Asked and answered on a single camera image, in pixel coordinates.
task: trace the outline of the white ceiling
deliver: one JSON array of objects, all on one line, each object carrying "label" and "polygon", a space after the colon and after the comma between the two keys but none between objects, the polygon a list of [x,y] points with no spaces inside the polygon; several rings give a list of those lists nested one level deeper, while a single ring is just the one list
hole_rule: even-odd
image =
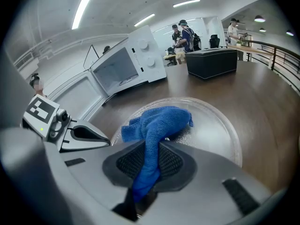
[{"label": "white ceiling", "polygon": [[[255,16],[260,15],[265,22],[255,22]],[[239,23],[239,30],[248,30],[253,32],[260,32],[260,28],[266,29],[264,34],[277,34],[284,35],[287,30],[291,30],[288,20],[285,18],[281,9],[278,7],[274,0],[259,0],[249,6],[244,10],[233,14],[228,19],[222,21],[223,27],[228,28],[230,24],[230,19],[235,18],[242,23]]]},{"label": "white ceiling", "polygon": [[218,9],[227,0],[201,0],[176,9],[173,4],[186,0],[91,0],[79,28],[71,30],[80,1],[29,0],[23,4],[5,41],[10,60],[16,61],[30,49],[34,56],[40,57],[46,51],[55,54],[87,38],[124,36],[135,29],[134,24],[152,13],[155,16],[143,25],[191,9]]}]

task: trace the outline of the table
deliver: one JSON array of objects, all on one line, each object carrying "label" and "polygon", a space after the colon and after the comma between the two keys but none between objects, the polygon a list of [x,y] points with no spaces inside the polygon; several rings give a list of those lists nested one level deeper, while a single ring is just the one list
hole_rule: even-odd
[{"label": "table", "polygon": [[178,55],[185,55],[185,54],[186,54],[185,52],[178,52],[175,55],[166,55],[163,57],[163,59],[165,60],[167,58],[177,57]]},{"label": "table", "polygon": [[259,55],[264,55],[264,56],[268,56],[269,59],[269,65],[268,67],[271,69],[272,67],[272,61],[273,61],[273,54],[270,52],[264,52],[262,50],[258,50],[256,48],[252,48],[252,47],[246,47],[246,46],[234,46],[234,45],[227,45],[227,47],[241,51],[241,52],[246,52],[250,54],[250,61],[252,61],[252,54],[259,54]]},{"label": "table", "polygon": [[277,74],[258,63],[238,61],[236,73],[202,81],[186,64],[166,67],[167,78],[129,88],[112,97],[91,123],[110,139],[136,110],[169,97],[210,103],[234,126],[243,169],[272,192],[287,186],[299,159],[300,97]]}]

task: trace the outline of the wooden handrail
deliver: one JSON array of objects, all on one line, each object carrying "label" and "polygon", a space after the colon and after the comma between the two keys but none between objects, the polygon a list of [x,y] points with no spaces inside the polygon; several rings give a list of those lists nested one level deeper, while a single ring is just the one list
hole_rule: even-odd
[{"label": "wooden handrail", "polygon": [[284,48],[284,47],[280,47],[280,46],[277,46],[277,45],[274,45],[274,44],[270,44],[270,43],[264,43],[264,42],[259,42],[259,41],[252,41],[252,40],[242,40],[243,42],[250,42],[250,43],[257,43],[257,44],[261,44],[261,45],[265,45],[265,46],[269,46],[269,47],[273,47],[273,48],[277,48],[293,57],[295,57],[296,59],[300,60],[300,55]]}]

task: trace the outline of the cap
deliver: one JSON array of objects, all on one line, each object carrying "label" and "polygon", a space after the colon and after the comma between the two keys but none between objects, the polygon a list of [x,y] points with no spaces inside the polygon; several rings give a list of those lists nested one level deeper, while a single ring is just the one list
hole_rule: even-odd
[{"label": "cap", "polygon": [[178,25],[187,25],[187,21],[186,20],[180,20]]},{"label": "cap", "polygon": [[104,48],[104,51],[103,51],[103,53],[102,54],[104,54],[104,53],[106,53],[108,50],[110,50],[111,49],[111,47],[110,46],[106,46],[105,48]]},{"label": "cap", "polygon": [[29,84],[31,87],[39,83],[39,76],[38,73],[31,74],[31,79],[29,81]]}]

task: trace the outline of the black chair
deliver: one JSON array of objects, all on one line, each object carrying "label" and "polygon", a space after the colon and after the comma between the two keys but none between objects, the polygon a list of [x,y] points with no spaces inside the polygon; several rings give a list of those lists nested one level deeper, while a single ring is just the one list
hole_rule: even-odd
[{"label": "black chair", "polygon": [[[169,55],[175,55],[175,48],[169,47],[168,48],[168,54]],[[165,60],[169,61],[169,63],[167,64],[167,66],[169,66],[170,64],[172,64],[173,66],[177,65],[177,61],[176,61],[176,57],[171,57],[171,58],[166,58]]]},{"label": "black chair", "polygon": [[210,37],[210,48],[216,48],[219,47],[220,39],[218,38],[218,35],[211,35]]}]

